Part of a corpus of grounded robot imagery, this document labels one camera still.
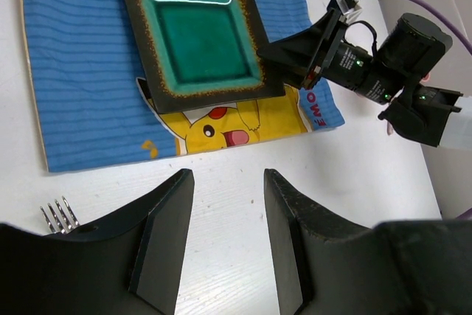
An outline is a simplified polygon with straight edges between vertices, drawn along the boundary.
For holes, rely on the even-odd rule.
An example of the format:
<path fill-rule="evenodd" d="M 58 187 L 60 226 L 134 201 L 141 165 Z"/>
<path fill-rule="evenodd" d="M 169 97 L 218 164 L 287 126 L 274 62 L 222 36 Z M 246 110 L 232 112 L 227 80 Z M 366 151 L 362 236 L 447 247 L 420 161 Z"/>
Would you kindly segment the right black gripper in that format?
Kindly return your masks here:
<path fill-rule="evenodd" d="M 260 47 L 257 55 L 287 73 L 284 82 L 312 89 L 322 78 L 375 103 L 395 96 L 395 72 L 365 49 L 342 41 L 345 22 L 330 8 L 315 24 L 287 38 Z"/>

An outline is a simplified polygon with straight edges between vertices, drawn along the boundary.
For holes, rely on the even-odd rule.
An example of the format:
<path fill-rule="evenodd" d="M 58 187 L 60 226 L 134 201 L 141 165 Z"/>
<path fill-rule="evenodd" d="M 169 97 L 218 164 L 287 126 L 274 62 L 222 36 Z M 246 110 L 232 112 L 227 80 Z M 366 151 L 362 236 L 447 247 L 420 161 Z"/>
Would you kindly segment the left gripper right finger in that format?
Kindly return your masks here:
<path fill-rule="evenodd" d="M 264 200 L 281 314 L 469 314 L 471 223 L 353 223 L 278 171 Z"/>

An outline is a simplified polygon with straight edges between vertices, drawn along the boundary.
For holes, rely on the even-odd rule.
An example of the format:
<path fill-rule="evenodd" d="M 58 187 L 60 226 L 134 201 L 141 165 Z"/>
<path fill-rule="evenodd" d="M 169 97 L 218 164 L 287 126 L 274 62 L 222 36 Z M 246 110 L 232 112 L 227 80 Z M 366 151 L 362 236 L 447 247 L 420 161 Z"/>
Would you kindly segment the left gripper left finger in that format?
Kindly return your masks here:
<path fill-rule="evenodd" d="M 1 312 L 173 314 L 194 183 L 182 169 L 67 234 L 2 224 Z"/>

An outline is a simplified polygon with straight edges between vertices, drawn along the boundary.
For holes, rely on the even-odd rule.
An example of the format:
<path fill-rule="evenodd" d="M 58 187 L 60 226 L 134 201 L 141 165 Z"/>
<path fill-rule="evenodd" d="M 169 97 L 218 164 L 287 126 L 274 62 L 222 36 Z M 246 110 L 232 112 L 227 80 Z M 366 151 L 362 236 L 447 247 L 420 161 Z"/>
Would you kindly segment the green square ceramic plate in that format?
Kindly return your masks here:
<path fill-rule="evenodd" d="M 124 0 L 159 114 L 284 95 L 255 0 Z"/>

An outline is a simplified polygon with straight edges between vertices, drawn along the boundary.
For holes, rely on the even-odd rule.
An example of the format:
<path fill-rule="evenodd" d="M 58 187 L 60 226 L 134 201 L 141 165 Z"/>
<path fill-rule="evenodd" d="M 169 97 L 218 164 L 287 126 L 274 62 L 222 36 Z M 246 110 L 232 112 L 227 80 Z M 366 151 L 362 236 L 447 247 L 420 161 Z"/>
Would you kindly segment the blue yellow cartoon placemat cloth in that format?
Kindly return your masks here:
<path fill-rule="evenodd" d="M 22 0 L 27 56 L 53 173 L 249 145 L 344 118 L 326 80 L 311 90 L 180 114 L 153 112 L 123 0 Z"/>

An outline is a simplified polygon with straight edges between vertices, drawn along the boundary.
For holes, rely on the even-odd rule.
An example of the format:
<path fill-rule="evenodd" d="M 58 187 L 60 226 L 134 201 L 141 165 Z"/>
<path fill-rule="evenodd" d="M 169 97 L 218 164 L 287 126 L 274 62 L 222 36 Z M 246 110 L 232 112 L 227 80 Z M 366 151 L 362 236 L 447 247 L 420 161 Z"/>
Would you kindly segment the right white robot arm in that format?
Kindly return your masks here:
<path fill-rule="evenodd" d="M 424 86 L 422 79 L 451 48 L 436 24 L 403 14 L 387 39 L 367 51 L 345 39 L 350 24 L 331 8 L 311 27 L 266 44 L 258 56 L 286 71 L 284 82 L 312 89 L 321 79 L 385 105 L 378 118 L 401 137 L 437 147 L 452 114 L 461 109 L 458 91 Z"/>

